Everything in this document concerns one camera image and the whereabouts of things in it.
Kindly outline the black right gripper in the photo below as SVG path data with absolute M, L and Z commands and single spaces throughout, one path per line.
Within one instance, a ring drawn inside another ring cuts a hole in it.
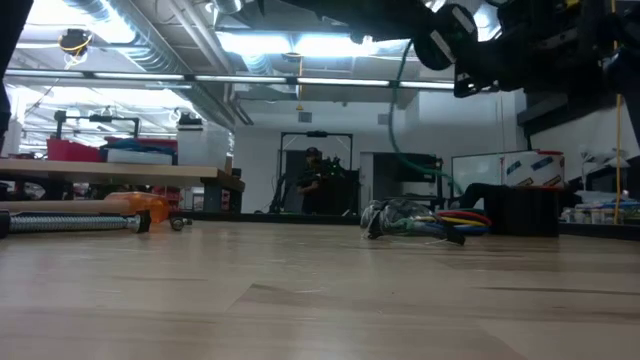
M 281 0 L 345 23 L 359 35 L 376 40 L 411 39 L 428 28 L 435 13 L 421 0 Z

